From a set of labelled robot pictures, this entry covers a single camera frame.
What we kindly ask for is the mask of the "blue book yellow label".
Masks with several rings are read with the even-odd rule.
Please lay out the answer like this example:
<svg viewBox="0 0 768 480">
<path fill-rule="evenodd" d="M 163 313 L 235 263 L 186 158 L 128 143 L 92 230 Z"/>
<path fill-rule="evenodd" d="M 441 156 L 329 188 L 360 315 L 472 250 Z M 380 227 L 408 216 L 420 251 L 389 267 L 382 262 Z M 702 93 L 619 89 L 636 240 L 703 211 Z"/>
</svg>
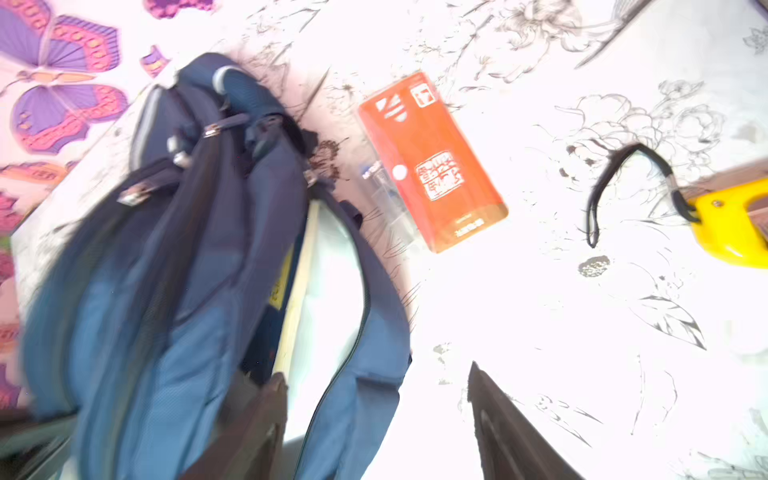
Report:
<svg viewBox="0 0 768 480">
<path fill-rule="evenodd" d="M 294 248 L 291 247 L 284 258 L 261 320 L 240 364 L 241 371 L 257 385 L 263 385 L 272 376 L 285 317 L 285 298 L 291 280 L 293 257 Z"/>
</svg>

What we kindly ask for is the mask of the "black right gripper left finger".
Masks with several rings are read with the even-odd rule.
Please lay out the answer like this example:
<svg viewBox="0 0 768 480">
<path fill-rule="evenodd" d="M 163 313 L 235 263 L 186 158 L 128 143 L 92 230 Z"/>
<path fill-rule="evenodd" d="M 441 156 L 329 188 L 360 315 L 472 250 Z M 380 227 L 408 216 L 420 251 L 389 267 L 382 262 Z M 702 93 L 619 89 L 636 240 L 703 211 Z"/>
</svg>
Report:
<svg viewBox="0 0 768 480">
<path fill-rule="evenodd" d="M 183 479 L 271 479 L 287 421 L 288 388 L 281 373 L 262 386 L 242 373 L 234 376 L 214 438 Z"/>
</svg>

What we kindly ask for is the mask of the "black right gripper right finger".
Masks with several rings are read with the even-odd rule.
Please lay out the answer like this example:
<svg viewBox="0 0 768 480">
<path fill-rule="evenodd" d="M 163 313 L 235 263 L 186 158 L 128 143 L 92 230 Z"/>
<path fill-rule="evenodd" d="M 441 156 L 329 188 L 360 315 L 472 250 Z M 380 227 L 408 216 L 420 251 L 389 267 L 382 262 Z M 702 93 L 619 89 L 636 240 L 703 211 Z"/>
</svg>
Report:
<svg viewBox="0 0 768 480">
<path fill-rule="evenodd" d="M 477 363 L 468 376 L 475 437 L 486 480 L 581 480 Z"/>
</svg>

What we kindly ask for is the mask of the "navy blue student backpack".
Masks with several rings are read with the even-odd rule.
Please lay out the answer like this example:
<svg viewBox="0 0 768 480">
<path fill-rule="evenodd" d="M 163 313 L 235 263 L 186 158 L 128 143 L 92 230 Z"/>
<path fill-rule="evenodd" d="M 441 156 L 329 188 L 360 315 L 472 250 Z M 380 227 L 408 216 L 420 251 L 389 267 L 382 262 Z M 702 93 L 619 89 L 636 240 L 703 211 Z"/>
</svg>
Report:
<svg viewBox="0 0 768 480">
<path fill-rule="evenodd" d="M 362 215 L 312 170 L 315 143 L 218 53 L 151 91 L 130 174 L 84 217 L 27 311 L 33 401 L 1 428 L 3 478 L 54 479 L 72 463 L 81 479 L 183 479 L 244 374 L 291 247 L 272 371 L 287 421 L 271 479 L 364 476 L 399 404 L 410 331 Z"/>
</svg>

